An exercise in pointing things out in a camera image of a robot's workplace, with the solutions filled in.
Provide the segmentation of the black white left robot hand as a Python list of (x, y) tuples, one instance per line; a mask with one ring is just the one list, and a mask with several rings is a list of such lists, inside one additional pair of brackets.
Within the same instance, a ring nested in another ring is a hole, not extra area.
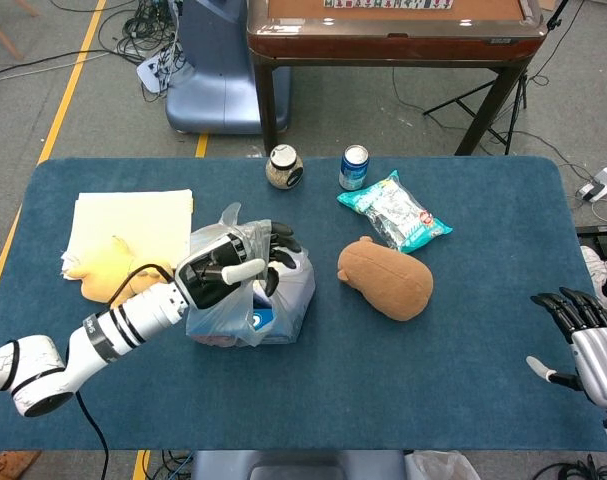
[(258, 281), (270, 298), (280, 281), (274, 265), (294, 270), (292, 255), (301, 252), (286, 224), (262, 220), (225, 226), (179, 264), (175, 283), (190, 305), (200, 310), (215, 306), (249, 281)]

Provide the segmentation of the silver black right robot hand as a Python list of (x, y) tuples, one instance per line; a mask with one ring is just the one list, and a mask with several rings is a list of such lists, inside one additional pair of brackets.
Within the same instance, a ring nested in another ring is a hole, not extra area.
[(595, 405), (607, 409), (607, 313), (597, 299), (583, 291), (561, 287), (539, 293), (531, 301), (552, 317), (575, 362), (573, 374), (560, 373), (528, 356), (530, 369), (548, 383), (582, 391)]

